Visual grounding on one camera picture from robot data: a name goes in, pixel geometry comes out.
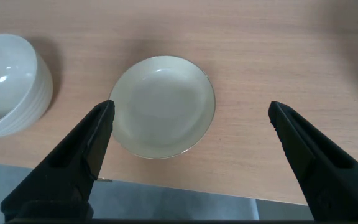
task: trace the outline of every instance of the ceramic dish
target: ceramic dish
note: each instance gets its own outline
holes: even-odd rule
[[[113,136],[149,159],[181,154],[205,134],[215,111],[214,91],[195,64],[172,56],[148,58],[115,84]]]
[[[0,136],[35,123],[53,92],[50,72],[28,41],[0,34]]]

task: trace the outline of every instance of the wooden table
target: wooden table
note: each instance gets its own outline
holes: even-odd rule
[[[296,109],[358,160],[358,1],[0,0],[0,33],[29,40],[51,69],[50,108],[0,138],[0,163],[35,167],[139,60],[178,55],[216,94],[189,152],[141,159],[111,139],[101,177],[293,203],[305,199],[269,123]]]

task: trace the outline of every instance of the white plate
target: white plate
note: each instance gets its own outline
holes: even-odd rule
[[[185,152],[205,134],[215,95],[204,72],[178,57],[148,58],[128,69],[114,86],[112,134],[131,153],[162,159]]]

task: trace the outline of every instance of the white bowl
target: white bowl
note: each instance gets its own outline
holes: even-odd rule
[[[128,69],[114,86],[112,134],[131,153],[149,159],[187,151],[205,134],[215,111],[211,83],[195,64],[159,56]]]
[[[28,41],[0,34],[0,136],[36,122],[53,92],[50,72]]]

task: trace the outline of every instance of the gray floor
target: gray floor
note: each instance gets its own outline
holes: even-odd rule
[[[0,203],[31,171],[0,165]],[[95,182],[94,218],[174,220],[311,220],[307,206],[121,181]],[[0,212],[0,223],[3,222]]]

